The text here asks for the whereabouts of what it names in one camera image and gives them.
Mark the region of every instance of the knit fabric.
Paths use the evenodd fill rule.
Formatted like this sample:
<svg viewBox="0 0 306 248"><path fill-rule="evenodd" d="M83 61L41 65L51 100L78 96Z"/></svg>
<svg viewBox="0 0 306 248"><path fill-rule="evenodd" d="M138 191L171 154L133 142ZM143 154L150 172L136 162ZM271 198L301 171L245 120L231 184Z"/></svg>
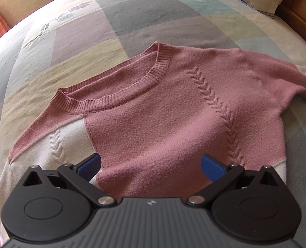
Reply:
<svg viewBox="0 0 306 248"><path fill-rule="evenodd" d="M93 152L102 167L91 183L118 200L192 195L210 183L200 170L205 153L248 170L273 165L285 180L280 114L298 93L306 99L305 67L240 49L155 42L57 91L10 151L0 211L29 165L56 169ZM0 221L0 244L7 238Z"/></svg>

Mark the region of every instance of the plaid bedsheet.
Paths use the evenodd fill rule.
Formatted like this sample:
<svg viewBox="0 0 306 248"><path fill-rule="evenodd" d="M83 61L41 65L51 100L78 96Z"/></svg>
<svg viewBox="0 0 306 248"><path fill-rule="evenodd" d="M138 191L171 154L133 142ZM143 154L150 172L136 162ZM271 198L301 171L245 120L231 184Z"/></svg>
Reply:
<svg viewBox="0 0 306 248"><path fill-rule="evenodd" d="M242 48L306 66L306 43L282 20L239 0L55 0L0 39L0 174L15 140L59 87L141 53L153 41ZM282 115L287 183L306 247L306 101Z"/></svg>

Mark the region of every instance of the ribbed neckline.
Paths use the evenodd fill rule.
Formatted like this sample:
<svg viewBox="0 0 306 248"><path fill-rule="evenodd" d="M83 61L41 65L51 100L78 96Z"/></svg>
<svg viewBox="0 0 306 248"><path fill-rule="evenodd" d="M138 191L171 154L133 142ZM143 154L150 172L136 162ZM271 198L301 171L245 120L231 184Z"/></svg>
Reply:
<svg viewBox="0 0 306 248"><path fill-rule="evenodd" d="M99 99L76 100L71 97L72 92L79 90L80 88L90 83L98 81L99 79L102 79L103 77L106 77L121 69L122 67L125 67L155 51L157 52L157 57L154 66L143 78L141 78L139 81L135 82L131 86L119 90L118 92L113 93L111 95L103 96ZM147 90L158 84L169 68L170 59L171 46L168 44L162 44L160 42L154 42L142 54L128 59L99 75L91 77L81 83L75 84L68 88L59 88L57 90L56 95L52 98L51 103L53 103L63 111L71 114L96 112L116 107L132 100L133 98L139 96L140 94L146 92Z"/></svg>

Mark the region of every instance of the bed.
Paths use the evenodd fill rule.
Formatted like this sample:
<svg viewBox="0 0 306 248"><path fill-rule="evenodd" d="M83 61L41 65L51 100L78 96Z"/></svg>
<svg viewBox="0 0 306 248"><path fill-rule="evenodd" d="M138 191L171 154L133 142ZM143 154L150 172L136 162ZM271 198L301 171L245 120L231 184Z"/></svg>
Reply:
<svg viewBox="0 0 306 248"><path fill-rule="evenodd" d="M292 20L293 5L282 4L277 14ZM294 23L306 22L296 17ZM0 39L0 174L15 140L57 88L103 72L154 41L242 48L306 66L306 35L299 33L241 0L55 0ZM287 185L302 209L295 240L306 247L306 101L294 98L282 119Z"/></svg>

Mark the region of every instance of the circular cap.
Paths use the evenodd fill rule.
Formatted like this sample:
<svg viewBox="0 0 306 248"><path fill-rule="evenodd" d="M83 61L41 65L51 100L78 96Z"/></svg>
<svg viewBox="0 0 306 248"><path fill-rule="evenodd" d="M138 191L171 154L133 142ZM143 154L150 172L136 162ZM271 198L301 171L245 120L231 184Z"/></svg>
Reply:
<svg viewBox="0 0 306 248"><path fill-rule="evenodd" d="M278 212L278 207L265 198L250 198L240 204L240 210L250 218L268 219Z"/></svg>
<svg viewBox="0 0 306 248"><path fill-rule="evenodd" d="M114 203L114 199L110 196L100 197L98 203L101 205L110 205Z"/></svg>
<svg viewBox="0 0 306 248"><path fill-rule="evenodd" d="M192 204L202 204L205 202L205 198L202 196L195 195L189 197L188 201Z"/></svg>
<svg viewBox="0 0 306 248"><path fill-rule="evenodd" d="M50 219L63 210L63 204L53 198L38 198L25 205L25 213L33 219Z"/></svg>

